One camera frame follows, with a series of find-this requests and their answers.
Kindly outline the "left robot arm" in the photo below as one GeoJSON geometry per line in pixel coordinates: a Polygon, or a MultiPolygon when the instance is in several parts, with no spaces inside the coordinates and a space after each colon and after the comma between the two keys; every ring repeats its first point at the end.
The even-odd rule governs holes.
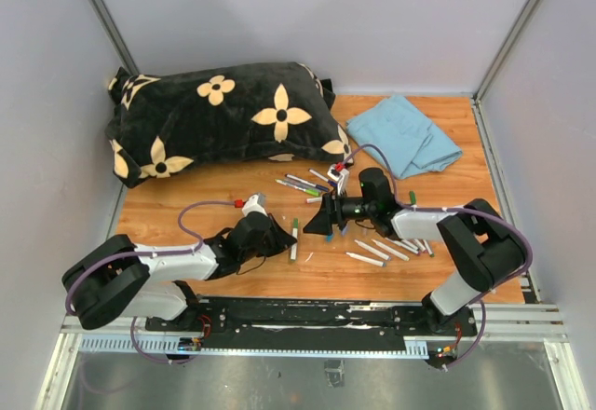
{"type": "Polygon", "coordinates": [[[251,259],[271,258],[296,242],[263,212],[248,212],[235,226],[196,245],[147,246],[114,235],[62,275],[66,312],[86,330],[130,316],[159,318],[186,332],[197,325],[199,308],[181,281],[233,275],[251,259]]]}

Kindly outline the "purple cap marker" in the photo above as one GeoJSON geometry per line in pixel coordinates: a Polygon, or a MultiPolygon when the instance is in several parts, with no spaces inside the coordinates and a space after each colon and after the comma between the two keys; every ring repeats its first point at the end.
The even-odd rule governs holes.
{"type": "Polygon", "coordinates": [[[420,254],[420,252],[419,252],[419,251],[418,251],[418,252],[415,252],[414,250],[412,250],[411,248],[409,248],[408,246],[406,246],[406,245],[405,245],[403,242],[401,242],[400,240],[395,240],[395,239],[390,239],[390,238],[386,238],[386,240],[387,240],[388,242],[391,242],[391,243],[393,243],[393,244],[394,244],[394,245],[396,245],[396,246],[399,246],[399,247],[401,247],[401,248],[402,248],[402,249],[404,249],[404,250],[407,250],[407,251],[408,251],[408,252],[410,252],[410,253],[413,253],[413,254],[415,254],[415,255],[419,255],[419,254],[420,254]]]}

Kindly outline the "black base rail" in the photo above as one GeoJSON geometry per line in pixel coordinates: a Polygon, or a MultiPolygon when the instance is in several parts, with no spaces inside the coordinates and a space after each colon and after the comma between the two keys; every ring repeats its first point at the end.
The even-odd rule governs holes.
{"type": "Polygon", "coordinates": [[[210,349],[390,351],[407,336],[459,339],[477,333],[465,307],[440,317],[419,303],[203,296],[179,317],[149,318],[148,331],[206,332],[210,349]]]}

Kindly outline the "navy cap marker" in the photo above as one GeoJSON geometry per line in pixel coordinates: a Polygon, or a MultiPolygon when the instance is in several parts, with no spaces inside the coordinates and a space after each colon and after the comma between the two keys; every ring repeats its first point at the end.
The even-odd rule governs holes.
{"type": "Polygon", "coordinates": [[[316,190],[322,191],[322,192],[330,192],[330,189],[327,186],[312,183],[312,182],[309,182],[307,180],[304,180],[302,178],[299,178],[299,177],[291,175],[291,174],[285,174],[285,177],[289,180],[294,181],[294,182],[300,183],[302,185],[306,185],[309,188],[316,189],[316,190]]]}

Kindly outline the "black floral pillow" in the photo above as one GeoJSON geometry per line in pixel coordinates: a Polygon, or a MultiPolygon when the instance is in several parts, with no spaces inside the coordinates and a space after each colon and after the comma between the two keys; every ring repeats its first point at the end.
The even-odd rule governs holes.
{"type": "Polygon", "coordinates": [[[271,159],[342,162],[352,148],[332,116],[335,94],[296,61],[248,63],[177,75],[119,68],[105,135],[126,187],[213,163],[271,159]]]}

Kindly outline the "light blue folded cloth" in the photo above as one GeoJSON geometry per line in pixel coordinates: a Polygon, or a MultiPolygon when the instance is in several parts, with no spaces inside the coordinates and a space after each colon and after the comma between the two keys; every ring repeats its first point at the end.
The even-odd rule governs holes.
{"type": "Polygon", "coordinates": [[[403,96],[383,99],[349,119],[347,133],[399,180],[442,172],[463,155],[443,130],[403,96]]]}

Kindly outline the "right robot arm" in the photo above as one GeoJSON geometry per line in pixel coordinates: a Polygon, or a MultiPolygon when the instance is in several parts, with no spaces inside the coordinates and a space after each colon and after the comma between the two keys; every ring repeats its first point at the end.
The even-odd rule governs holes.
{"type": "Polygon", "coordinates": [[[527,271],[533,252],[527,238],[503,220],[486,200],[459,207],[424,208],[400,202],[379,168],[359,173],[361,195],[344,191],[347,170],[330,169],[337,188],[322,196],[320,208],[305,225],[306,234],[329,236],[350,221],[368,220],[382,237],[443,243],[454,273],[422,300],[422,323],[432,335],[454,327],[455,315],[496,286],[527,271]]]}

